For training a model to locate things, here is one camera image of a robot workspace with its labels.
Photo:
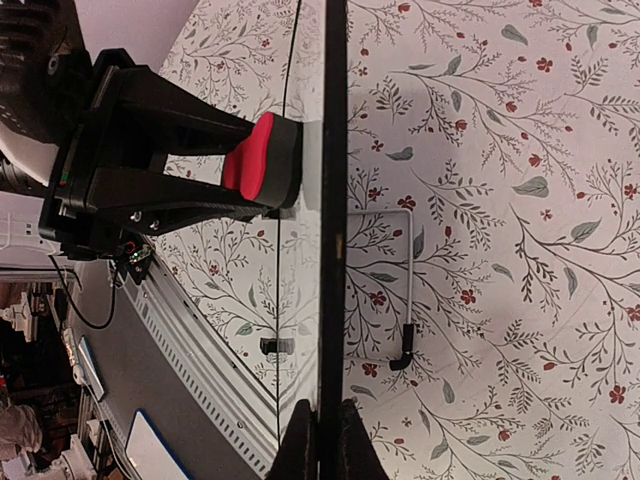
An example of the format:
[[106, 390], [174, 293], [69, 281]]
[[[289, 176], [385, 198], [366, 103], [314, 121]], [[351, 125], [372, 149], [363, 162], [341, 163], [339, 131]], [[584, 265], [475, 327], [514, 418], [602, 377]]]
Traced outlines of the red whiteboard eraser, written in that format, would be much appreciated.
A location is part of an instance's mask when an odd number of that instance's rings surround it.
[[268, 112], [225, 156], [221, 185], [271, 209], [289, 209], [302, 179], [303, 124]]

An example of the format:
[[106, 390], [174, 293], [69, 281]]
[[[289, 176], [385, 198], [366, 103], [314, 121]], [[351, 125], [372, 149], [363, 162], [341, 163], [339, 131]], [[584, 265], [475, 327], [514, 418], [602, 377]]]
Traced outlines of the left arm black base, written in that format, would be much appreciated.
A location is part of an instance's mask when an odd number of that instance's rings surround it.
[[121, 288], [127, 279], [140, 286], [148, 275], [154, 250], [144, 241], [128, 241], [118, 250], [119, 256], [109, 263], [112, 288]]

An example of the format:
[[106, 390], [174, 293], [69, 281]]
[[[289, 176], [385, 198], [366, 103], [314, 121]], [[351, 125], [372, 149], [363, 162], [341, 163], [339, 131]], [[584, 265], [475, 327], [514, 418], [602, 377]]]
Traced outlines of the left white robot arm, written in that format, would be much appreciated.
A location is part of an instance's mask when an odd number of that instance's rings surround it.
[[42, 200], [39, 233], [67, 258], [118, 258], [145, 236], [261, 215], [236, 190], [165, 171], [170, 156], [223, 155], [251, 131], [123, 49], [92, 57], [73, 2], [2, 3], [1, 188]]

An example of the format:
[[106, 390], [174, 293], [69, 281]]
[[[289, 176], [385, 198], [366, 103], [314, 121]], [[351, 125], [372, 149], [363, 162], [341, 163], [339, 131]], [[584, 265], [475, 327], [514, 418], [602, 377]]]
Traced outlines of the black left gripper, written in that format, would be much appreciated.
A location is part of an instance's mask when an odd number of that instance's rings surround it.
[[234, 190], [164, 175], [171, 155], [225, 155], [254, 124], [219, 110], [138, 65], [102, 51], [78, 125], [56, 155], [39, 233], [70, 260], [121, 257], [158, 236], [269, 212]]

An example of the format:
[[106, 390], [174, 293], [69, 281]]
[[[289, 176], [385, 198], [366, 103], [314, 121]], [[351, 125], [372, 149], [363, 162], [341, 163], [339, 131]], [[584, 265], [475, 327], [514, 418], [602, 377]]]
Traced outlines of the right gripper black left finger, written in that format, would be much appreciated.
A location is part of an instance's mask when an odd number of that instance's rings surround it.
[[299, 400], [266, 480], [313, 480], [317, 477], [316, 413]]

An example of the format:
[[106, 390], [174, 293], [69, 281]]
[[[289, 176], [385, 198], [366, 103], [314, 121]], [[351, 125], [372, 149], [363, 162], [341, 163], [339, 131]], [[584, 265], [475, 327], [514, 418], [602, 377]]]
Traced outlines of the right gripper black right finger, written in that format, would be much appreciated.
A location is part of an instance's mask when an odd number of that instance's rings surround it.
[[340, 478], [388, 480], [353, 399], [341, 404]]

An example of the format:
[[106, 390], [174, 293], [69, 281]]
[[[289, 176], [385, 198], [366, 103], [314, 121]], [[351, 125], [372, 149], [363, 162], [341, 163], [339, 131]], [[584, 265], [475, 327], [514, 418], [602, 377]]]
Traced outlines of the white whiteboard black frame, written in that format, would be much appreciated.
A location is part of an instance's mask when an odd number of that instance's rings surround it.
[[301, 1], [284, 114], [302, 128], [301, 184], [278, 222], [278, 420], [309, 402], [320, 437], [338, 424], [346, 245], [347, 13], [343, 1]]

